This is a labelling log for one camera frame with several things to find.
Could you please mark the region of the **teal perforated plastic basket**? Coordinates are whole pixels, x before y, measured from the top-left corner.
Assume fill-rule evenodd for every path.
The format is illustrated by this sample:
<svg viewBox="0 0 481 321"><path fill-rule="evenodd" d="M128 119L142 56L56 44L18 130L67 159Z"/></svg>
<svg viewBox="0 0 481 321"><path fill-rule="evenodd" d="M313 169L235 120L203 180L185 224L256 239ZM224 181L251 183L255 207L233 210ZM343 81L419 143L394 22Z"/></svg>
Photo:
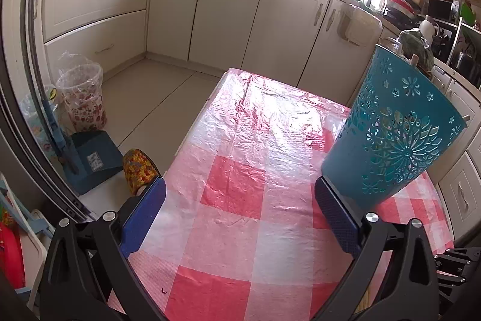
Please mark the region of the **teal perforated plastic basket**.
<svg viewBox="0 0 481 321"><path fill-rule="evenodd" d="M368 212L427 170L465 129L466 120L438 87L376 46L321 173L353 208Z"/></svg>

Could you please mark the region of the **cream kitchen cabinets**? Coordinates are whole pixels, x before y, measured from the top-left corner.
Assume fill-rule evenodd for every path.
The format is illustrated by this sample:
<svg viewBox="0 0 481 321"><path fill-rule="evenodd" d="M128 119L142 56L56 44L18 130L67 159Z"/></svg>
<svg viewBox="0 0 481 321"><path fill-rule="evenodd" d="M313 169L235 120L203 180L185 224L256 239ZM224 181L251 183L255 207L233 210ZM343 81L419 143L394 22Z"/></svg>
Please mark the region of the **cream kitchen cabinets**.
<svg viewBox="0 0 481 321"><path fill-rule="evenodd" d="M141 147L167 169L215 76L239 68L350 105L384 18L366 47L338 35L353 0L4 0L7 66L18 95L54 84L64 52L103 68L106 129L122 151Z"/></svg>

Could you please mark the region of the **blue dustpan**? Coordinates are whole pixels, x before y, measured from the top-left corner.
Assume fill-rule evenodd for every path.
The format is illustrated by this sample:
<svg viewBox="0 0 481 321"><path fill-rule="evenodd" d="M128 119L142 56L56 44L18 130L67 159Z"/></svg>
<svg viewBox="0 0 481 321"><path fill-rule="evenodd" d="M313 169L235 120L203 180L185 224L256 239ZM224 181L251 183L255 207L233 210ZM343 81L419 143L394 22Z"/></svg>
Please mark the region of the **blue dustpan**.
<svg viewBox="0 0 481 321"><path fill-rule="evenodd" d="M66 153L64 173L79 196L122 171L123 155L104 130L72 134Z"/></svg>

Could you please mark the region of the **yellow floral slipper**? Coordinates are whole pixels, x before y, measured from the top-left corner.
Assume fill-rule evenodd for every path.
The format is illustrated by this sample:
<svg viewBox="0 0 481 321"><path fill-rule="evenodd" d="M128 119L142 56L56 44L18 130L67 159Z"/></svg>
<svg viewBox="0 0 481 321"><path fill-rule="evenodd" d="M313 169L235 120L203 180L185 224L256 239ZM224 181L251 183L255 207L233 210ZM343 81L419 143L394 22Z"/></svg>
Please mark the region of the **yellow floral slipper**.
<svg viewBox="0 0 481 321"><path fill-rule="evenodd" d="M130 193L137 196L155 177L161 174L150 157L137 148L132 148L122 159L122 167Z"/></svg>

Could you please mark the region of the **pink checkered tablecloth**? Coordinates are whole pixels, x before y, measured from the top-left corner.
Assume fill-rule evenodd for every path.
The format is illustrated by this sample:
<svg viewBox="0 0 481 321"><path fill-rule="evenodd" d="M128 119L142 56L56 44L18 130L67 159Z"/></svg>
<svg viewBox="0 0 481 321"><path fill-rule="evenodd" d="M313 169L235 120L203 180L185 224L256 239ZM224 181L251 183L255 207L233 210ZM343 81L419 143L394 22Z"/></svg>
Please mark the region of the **pink checkered tablecloth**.
<svg viewBox="0 0 481 321"><path fill-rule="evenodd" d="M308 320L351 263L314 197L349 109L224 74L166 172L166 201L129 258L171 320Z"/></svg>

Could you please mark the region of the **floral plastic trash bin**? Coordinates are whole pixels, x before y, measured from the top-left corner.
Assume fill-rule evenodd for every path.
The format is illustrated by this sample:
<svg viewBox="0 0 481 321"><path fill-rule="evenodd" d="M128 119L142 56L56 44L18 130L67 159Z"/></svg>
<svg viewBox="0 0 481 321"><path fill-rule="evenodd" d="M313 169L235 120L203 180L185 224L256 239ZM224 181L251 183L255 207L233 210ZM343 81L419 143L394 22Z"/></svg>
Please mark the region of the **floral plastic trash bin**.
<svg viewBox="0 0 481 321"><path fill-rule="evenodd" d="M103 68L81 54L64 52L58 59L55 87L61 93L77 132L103 130L107 115L103 105Z"/></svg>

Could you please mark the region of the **white hanging plastic container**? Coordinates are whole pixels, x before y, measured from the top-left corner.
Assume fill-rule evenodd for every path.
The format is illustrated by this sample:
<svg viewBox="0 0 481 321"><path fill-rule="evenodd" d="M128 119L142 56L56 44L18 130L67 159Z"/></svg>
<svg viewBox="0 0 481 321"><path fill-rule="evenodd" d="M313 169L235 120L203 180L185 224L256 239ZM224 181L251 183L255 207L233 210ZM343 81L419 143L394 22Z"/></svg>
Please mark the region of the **white hanging plastic container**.
<svg viewBox="0 0 481 321"><path fill-rule="evenodd" d="M366 47L381 35L381 21L364 9L352 4L341 8L341 20L338 35L341 39L355 46Z"/></svg>

